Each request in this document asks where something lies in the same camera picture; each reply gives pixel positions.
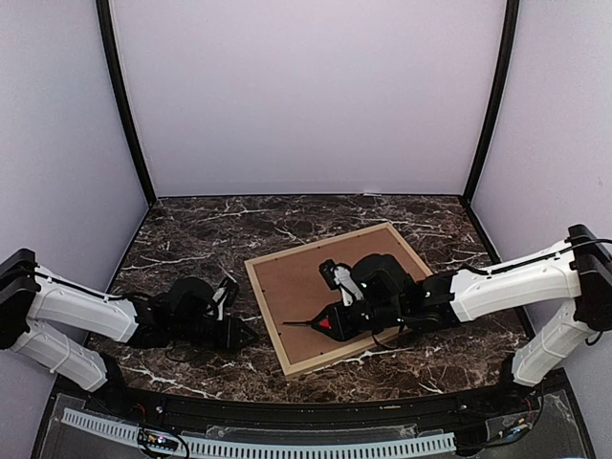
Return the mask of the red handled screwdriver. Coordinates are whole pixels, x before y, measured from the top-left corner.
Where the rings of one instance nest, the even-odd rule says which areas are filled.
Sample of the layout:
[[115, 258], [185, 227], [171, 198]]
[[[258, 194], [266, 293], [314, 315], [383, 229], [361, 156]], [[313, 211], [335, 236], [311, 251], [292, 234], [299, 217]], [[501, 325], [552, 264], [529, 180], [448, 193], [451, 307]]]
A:
[[309, 319], [309, 320], [290, 320], [283, 321], [283, 325], [287, 326], [309, 326], [316, 330], [331, 330], [332, 325], [328, 317], [320, 318], [320, 319]]

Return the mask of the wooden picture frame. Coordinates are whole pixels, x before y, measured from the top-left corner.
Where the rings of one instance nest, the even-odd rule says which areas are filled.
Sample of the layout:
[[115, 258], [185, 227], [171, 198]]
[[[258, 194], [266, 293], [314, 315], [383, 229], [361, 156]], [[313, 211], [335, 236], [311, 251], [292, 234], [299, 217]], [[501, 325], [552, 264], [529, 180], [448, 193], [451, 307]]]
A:
[[389, 223], [358, 229], [245, 262], [261, 315], [283, 374], [295, 378], [370, 350], [375, 340], [360, 334], [334, 341], [302, 324], [341, 300], [318, 267], [328, 259], [350, 267], [372, 253], [391, 254], [416, 280], [431, 269]]

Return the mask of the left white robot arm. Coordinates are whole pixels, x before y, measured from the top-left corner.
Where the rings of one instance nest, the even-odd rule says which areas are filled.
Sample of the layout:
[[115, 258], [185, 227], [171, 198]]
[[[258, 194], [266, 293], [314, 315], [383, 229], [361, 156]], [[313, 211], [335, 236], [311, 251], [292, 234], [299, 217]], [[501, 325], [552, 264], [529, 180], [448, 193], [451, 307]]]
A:
[[110, 295], [66, 280], [43, 268], [29, 249], [1, 263], [1, 347], [22, 354], [51, 373], [97, 393], [115, 417], [135, 408], [134, 394], [115, 359], [88, 350], [56, 323], [105, 336], [137, 349], [164, 348], [173, 341], [221, 351], [240, 351], [258, 335], [226, 310], [237, 297], [226, 277], [212, 288], [197, 277], [176, 280], [166, 292]]

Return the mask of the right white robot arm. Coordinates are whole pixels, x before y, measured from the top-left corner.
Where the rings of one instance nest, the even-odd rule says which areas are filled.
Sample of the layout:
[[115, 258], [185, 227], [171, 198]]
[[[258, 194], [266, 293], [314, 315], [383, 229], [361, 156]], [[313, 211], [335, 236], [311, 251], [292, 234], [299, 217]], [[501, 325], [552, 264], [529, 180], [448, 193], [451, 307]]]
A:
[[558, 299], [549, 322], [505, 363], [501, 384], [488, 395], [498, 415], [511, 413], [534, 387], [581, 343], [611, 329], [610, 240], [585, 225], [538, 253], [474, 268], [465, 265], [414, 279], [391, 254], [374, 253], [354, 266], [323, 262], [319, 272], [341, 300], [325, 306], [308, 325], [344, 342], [389, 328], [417, 333], [446, 330], [492, 313]]

